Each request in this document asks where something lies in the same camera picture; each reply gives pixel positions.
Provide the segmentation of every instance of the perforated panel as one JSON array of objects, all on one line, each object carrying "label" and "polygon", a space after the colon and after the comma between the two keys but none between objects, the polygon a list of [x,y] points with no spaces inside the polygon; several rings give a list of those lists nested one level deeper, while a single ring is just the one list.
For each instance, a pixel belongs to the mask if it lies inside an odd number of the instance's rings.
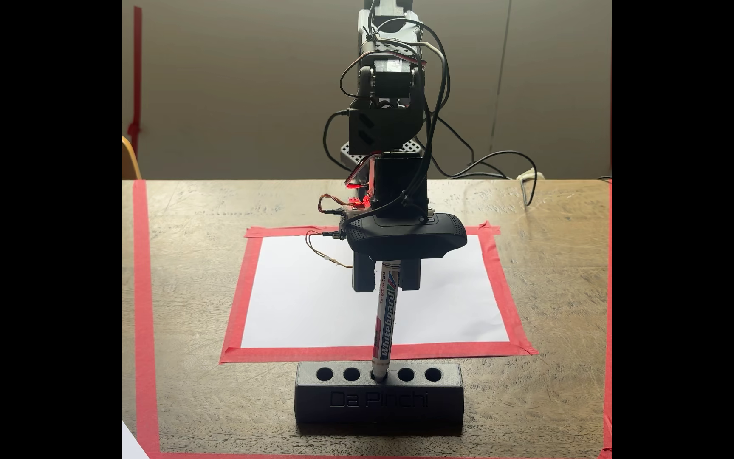
[{"label": "perforated panel", "polygon": [[[401,150],[418,153],[421,151],[421,145],[419,145],[416,141],[409,141],[405,143],[403,147],[401,147]],[[342,161],[344,161],[345,165],[349,167],[354,167],[356,164],[359,163],[359,161],[362,161],[365,156],[363,154],[350,154],[350,142],[342,145],[339,151],[342,154]]]}]

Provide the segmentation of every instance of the robotic arm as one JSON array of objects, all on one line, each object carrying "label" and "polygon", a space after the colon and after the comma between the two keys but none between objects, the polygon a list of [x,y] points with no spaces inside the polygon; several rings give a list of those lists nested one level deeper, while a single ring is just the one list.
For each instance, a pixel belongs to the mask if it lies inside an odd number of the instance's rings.
[{"label": "robotic arm", "polygon": [[339,231],[353,251],[352,287],[372,292],[375,263],[382,261],[378,320],[373,351],[373,378],[386,374],[392,344],[392,323],[399,288],[421,285],[421,260],[441,258],[466,245],[466,229],[454,215],[435,213],[426,193],[431,153],[413,139],[440,109],[443,85],[435,112],[424,97],[425,65],[421,43],[423,24],[412,12],[412,0],[364,0],[358,16],[359,55],[348,68],[358,68],[356,94],[349,118],[349,137],[342,161],[352,172],[348,188],[357,188],[357,204],[325,211],[340,215]]}]

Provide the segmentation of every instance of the electrical wire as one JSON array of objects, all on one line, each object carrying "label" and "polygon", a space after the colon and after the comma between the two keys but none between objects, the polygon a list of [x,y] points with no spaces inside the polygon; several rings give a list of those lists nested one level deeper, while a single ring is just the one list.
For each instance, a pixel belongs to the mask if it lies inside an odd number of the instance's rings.
[{"label": "electrical wire", "polygon": [[[470,176],[469,174],[466,174],[466,171],[468,171],[468,170],[472,169],[473,167],[477,166],[478,163],[480,163],[481,161],[484,161],[486,159],[492,158],[493,156],[497,156],[498,154],[516,154],[518,156],[522,156],[528,162],[531,163],[531,167],[534,169],[534,185],[532,185],[532,188],[531,188],[531,197],[528,199],[528,202],[525,204],[526,206],[528,206],[534,200],[534,192],[536,191],[536,176],[537,176],[536,164],[534,164],[534,161],[531,158],[529,158],[527,155],[525,155],[525,154],[523,154],[523,153],[521,153],[519,151],[502,150],[502,151],[496,151],[494,153],[489,153],[486,156],[484,156],[483,158],[478,159],[477,161],[475,161],[472,164],[470,164],[466,169],[462,170],[461,172],[458,172],[458,175],[459,176],[456,176],[454,178],[457,179],[457,178],[463,178],[463,177]],[[472,174],[484,174],[484,173],[486,173],[486,172],[472,172]]]},{"label": "electrical wire", "polygon": [[473,177],[473,176],[486,176],[486,177],[494,177],[494,178],[497,178],[497,179],[502,179],[503,178],[500,174],[493,174],[492,172],[469,172],[467,174],[460,174],[458,176],[449,177],[446,180],[451,181],[451,180],[463,179],[463,178],[466,178],[466,177]]},{"label": "electrical wire", "polygon": [[339,204],[340,206],[350,206],[350,207],[356,208],[356,205],[355,205],[355,204],[352,204],[352,203],[345,203],[345,202],[344,202],[344,201],[342,201],[341,199],[339,199],[339,198],[336,198],[335,196],[331,196],[331,195],[329,195],[328,193],[325,193],[325,194],[322,194],[322,195],[321,195],[321,196],[319,197],[319,204],[317,204],[317,205],[316,205],[316,209],[318,209],[318,210],[319,210],[319,213],[325,213],[325,210],[321,208],[321,200],[322,200],[322,199],[324,199],[324,198],[330,198],[330,199],[332,199],[333,201],[335,201],[335,202],[336,202],[336,204]]},{"label": "electrical wire", "polygon": [[[443,125],[444,125],[444,126],[445,126],[445,127],[446,127],[446,128],[448,129],[448,130],[451,130],[451,131],[452,131],[452,133],[453,133],[453,134],[455,135],[455,137],[457,137],[457,139],[458,139],[459,141],[461,141],[461,143],[463,143],[463,144],[464,144],[464,145],[466,146],[466,148],[467,148],[467,149],[469,149],[469,151],[471,152],[471,162],[470,162],[470,164],[472,164],[472,163],[474,162],[474,149],[473,149],[473,148],[471,147],[471,145],[469,145],[469,143],[468,143],[468,142],[464,141],[464,140],[463,140],[463,137],[461,137],[461,136],[460,136],[460,135],[459,135],[459,134],[458,134],[458,133],[457,133],[457,132],[456,132],[456,131],[455,131],[455,130],[454,130],[454,129],[453,129],[453,128],[452,128],[452,127],[451,127],[451,126],[449,125],[449,124],[447,124],[447,122],[446,122],[446,121],[444,121],[444,120],[443,120],[443,118],[441,118],[441,117],[438,117],[438,121],[442,122],[442,123],[443,123]],[[503,173],[503,171],[501,171],[500,169],[496,168],[495,166],[492,166],[492,165],[491,165],[491,164],[489,164],[488,162],[482,162],[482,161],[478,161],[478,162],[477,162],[476,164],[477,164],[477,165],[481,165],[481,164],[482,164],[482,165],[484,165],[484,166],[486,166],[486,167],[489,167],[489,168],[493,169],[493,170],[494,170],[495,172],[497,172],[498,174],[500,174],[500,175],[501,175],[501,177],[500,177],[500,178],[503,178],[503,179],[507,179],[507,178],[509,178],[508,176],[506,176],[506,174],[505,174],[505,173]],[[445,176],[447,176],[447,177],[450,177],[450,178],[454,178],[454,177],[456,177],[456,176],[460,175],[460,174],[447,174],[447,173],[445,173],[445,172],[441,171],[441,170],[440,170],[440,167],[438,167],[438,172],[440,172],[441,174],[443,174],[443,175],[445,175]]]},{"label": "electrical wire", "polygon": [[341,164],[341,162],[339,162],[339,161],[336,161],[336,159],[333,156],[330,155],[330,151],[327,150],[327,130],[328,130],[328,128],[330,128],[330,122],[334,118],[336,118],[337,116],[345,115],[345,114],[347,114],[347,110],[339,110],[338,112],[333,113],[330,116],[330,118],[327,119],[327,122],[325,123],[325,132],[322,133],[322,135],[321,135],[321,144],[325,148],[325,154],[327,155],[328,158],[330,158],[330,161],[333,161],[333,164],[335,164],[336,166],[341,167],[342,169],[344,169],[347,172],[350,172],[350,168],[349,167],[345,166],[344,164]]},{"label": "electrical wire", "polygon": [[352,268],[352,266],[345,265],[344,263],[341,263],[341,261],[336,260],[335,258],[330,258],[328,255],[324,255],[322,252],[319,252],[315,248],[313,248],[313,244],[311,244],[311,236],[321,236],[322,234],[318,231],[314,231],[311,229],[309,232],[305,233],[305,244],[316,254],[321,256],[327,261],[331,261],[332,263],[335,263],[339,266],[344,266],[345,268]]}]

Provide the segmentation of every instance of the power cord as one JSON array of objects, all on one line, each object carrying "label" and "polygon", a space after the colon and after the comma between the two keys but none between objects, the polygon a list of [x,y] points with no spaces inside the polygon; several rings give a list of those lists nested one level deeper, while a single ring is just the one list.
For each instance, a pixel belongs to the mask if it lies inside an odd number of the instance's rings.
[{"label": "power cord", "polygon": [[342,169],[344,169],[347,172],[350,172],[350,168],[349,167],[345,166],[344,164],[341,164],[341,162],[339,162],[339,161],[336,161],[336,159],[333,156],[330,155],[330,151],[327,150],[327,130],[328,130],[328,128],[330,128],[330,122],[334,118],[336,118],[337,116],[346,115],[346,114],[347,114],[347,110],[339,110],[338,112],[333,113],[330,116],[330,118],[327,119],[327,122],[325,123],[325,132],[322,133],[322,135],[321,135],[321,144],[325,148],[325,154],[327,155],[328,158],[330,158],[330,161],[333,161],[333,164],[335,164],[336,166],[341,167]]}]

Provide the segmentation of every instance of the wooden chair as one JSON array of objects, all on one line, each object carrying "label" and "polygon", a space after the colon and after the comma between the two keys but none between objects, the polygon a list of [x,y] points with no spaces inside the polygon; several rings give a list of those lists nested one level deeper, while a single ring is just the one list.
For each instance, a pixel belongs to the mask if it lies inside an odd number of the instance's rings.
[{"label": "wooden chair", "polygon": [[141,180],[135,151],[132,149],[132,144],[126,137],[123,137],[123,180]]}]

